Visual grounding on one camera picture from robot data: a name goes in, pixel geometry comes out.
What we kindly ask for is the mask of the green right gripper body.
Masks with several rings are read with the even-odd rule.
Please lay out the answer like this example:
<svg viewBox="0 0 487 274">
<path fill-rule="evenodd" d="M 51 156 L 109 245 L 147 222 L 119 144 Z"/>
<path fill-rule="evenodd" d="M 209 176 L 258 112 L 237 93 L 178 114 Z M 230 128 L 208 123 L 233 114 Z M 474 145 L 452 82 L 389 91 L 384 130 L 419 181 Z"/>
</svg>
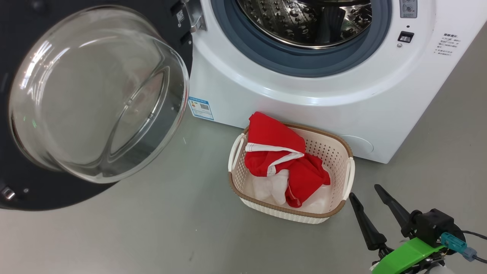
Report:
<svg viewBox="0 0 487 274">
<path fill-rule="evenodd" d="M 418 238 L 406 241 L 395 250 L 388 248 L 385 237 L 371 237 L 371 250 L 379 252 L 380 260 L 375 262 L 373 274 L 419 274 L 426 273 L 445 258 L 444 245 L 431 247 Z"/>
</svg>

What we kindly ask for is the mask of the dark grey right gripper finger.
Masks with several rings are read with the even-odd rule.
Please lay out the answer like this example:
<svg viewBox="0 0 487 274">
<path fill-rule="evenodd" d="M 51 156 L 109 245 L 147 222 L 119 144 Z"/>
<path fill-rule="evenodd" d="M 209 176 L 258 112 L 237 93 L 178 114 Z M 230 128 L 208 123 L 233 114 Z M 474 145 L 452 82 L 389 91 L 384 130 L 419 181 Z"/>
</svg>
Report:
<svg viewBox="0 0 487 274">
<path fill-rule="evenodd" d="M 367 249 L 370 251 L 383 250 L 387 239 L 375 228 L 369 217 L 364 212 L 363 205 L 354 193 L 349 194 L 349 201 L 353 207 Z"/>
<path fill-rule="evenodd" d="M 374 189 L 379 195 L 381 201 L 391 210 L 396 221 L 400 225 L 401 234 L 404 237 L 413 237 L 411 226 L 409 225 L 410 213 L 393 198 L 381 185 L 375 184 Z"/>
</svg>

